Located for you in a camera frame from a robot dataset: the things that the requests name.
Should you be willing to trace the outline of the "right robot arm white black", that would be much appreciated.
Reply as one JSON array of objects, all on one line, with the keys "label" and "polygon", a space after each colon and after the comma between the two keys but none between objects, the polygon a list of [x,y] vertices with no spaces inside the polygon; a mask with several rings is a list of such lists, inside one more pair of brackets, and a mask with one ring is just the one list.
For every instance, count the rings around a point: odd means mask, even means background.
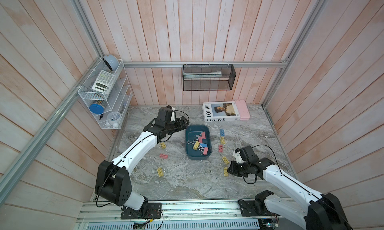
[{"label": "right robot arm white black", "polygon": [[252,146],[233,151],[228,173],[246,178],[255,175],[265,180],[289,197],[284,200],[272,191],[265,190],[255,196],[254,201],[239,200],[243,217],[277,214],[300,226],[304,230],[350,230],[340,200],[333,194],[322,194],[281,170],[277,161],[260,159]]}]

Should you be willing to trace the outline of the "yellow binder clip lowest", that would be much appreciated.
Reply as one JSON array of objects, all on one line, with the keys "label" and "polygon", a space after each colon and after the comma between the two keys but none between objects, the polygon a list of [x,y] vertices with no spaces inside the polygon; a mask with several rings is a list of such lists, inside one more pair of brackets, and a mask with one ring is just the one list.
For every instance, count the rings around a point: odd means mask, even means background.
[{"label": "yellow binder clip lowest", "polygon": [[228,168],[227,168],[227,167],[224,167],[224,168],[223,168],[223,174],[224,174],[225,177],[228,177],[228,176],[229,176]]}]

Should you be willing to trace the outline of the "teal plastic storage box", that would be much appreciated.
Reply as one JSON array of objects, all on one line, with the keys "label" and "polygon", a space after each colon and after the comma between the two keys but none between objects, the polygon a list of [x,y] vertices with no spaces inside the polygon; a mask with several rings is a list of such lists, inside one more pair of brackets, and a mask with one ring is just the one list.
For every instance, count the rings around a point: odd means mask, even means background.
[{"label": "teal plastic storage box", "polygon": [[191,125],[186,129],[186,154],[191,160],[206,160],[212,153],[210,131],[205,125]]}]

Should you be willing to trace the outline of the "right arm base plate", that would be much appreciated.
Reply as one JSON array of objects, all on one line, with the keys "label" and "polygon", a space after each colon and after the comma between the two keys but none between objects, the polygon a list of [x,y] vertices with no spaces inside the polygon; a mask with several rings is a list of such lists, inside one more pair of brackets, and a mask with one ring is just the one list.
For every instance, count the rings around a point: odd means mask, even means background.
[{"label": "right arm base plate", "polygon": [[278,216],[275,213],[268,211],[264,202],[261,200],[238,200],[238,204],[240,206],[242,217]]}]

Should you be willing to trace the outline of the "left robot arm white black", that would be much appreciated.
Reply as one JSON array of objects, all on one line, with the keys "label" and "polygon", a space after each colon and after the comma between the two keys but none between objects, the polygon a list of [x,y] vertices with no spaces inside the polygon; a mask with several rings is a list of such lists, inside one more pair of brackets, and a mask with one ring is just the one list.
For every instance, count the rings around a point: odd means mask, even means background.
[{"label": "left robot arm white black", "polygon": [[188,128],[190,118],[186,113],[177,117],[172,106],[160,108],[158,115],[143,128],[138,139],[112,161],[102,161],[98,167],[95,194],[125,209],[141,213],[147,211],[148,199],[133,191],[130,175],[136,165],[166,137]]}]

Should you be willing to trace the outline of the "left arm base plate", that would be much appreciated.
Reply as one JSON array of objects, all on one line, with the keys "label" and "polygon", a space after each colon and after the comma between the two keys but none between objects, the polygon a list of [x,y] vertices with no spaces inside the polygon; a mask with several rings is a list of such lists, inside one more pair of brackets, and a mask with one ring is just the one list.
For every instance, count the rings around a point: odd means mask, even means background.
[{"label": "left arm base plate", "polygon": [[144,203],[139,210],[134,210],[126,206],[122,207],[122,220],[134,219],[161,219],[162,204],[161,203]]}]

